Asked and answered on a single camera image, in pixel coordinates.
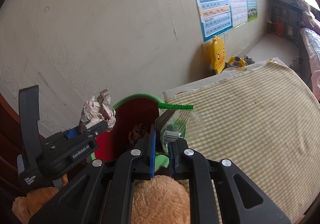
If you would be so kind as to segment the left hand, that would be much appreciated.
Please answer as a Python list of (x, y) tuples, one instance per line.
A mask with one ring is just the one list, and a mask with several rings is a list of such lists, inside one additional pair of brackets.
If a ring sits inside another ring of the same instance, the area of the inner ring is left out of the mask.
[(59, 190), (55, 187), (46, 187), (27, 193), (27, 207), (30, 215), (33, 216), (37, 213), (58, 192)]

